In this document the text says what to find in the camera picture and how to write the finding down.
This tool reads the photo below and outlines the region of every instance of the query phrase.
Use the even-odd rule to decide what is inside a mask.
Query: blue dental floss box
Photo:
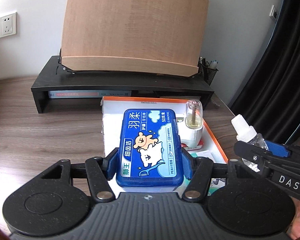
[[[120,187],[172,188],[183,182],[181,141],[171,109],[124,112],[116,181]]]

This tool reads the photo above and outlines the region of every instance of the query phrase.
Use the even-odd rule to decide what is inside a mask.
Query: clear plastic bottle
[[[246,143],[252,144],[254,146],[258,146],[262,149],[268,150],[268,146],[265,142],[265,139],[263,138],[261,133],[256,132],[253,126],[248,125],[246,120],[243,118],[241,114],[234,117],[234,119],[231,120],[231,123],[237,132],[237,140],[238,141],[244,141]],[[253,169],[256,172],[259,172],[257,164],[252,163],[248,160],[242,159],[243,162]]]

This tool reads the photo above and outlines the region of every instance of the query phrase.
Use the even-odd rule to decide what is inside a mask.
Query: black mesh pen holder
[[[199,67],[199,72],[202,71],[203,80],[208,85],[211,85],[211,82],[212,82],[214,76],[216,75],[217,71],[219,71],[219,70],[217,68],[216,69],[208,68],[208,67],[204,66],[203,64],[201,64],[200,61],[198,62],[198,67]]]

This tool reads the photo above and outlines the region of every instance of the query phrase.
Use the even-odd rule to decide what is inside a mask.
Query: cartoon character
[[[139,136],[135,139],[135,145],[133,146],[135,149],[140,147],[138,149],[138,152],[140,152],[141,149],[147,150],[150,144],[155,144],[158,142],[158,139],[151,139],[152,134],[150,135],[143,135],[143,132],[139,132]]]
[[[140,148],[140,155],[144,167],[148,167],[149,164],[151,167],[155,166],[162,160],[162,142],[150,144],[146,150]]]

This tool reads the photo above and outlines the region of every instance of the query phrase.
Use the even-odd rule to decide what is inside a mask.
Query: wooden desk
[[[4,200],[24,183],[60,159],[82,163],[104,156],[102,112],[98,110],[38,114],[30,91],[35,77],[0,80],[0,228]],[[204,119],[228,158],[235,158],[233,114],[215,95],[220,107],[209,103]],[[74,185],[88,193],[86,180]]]

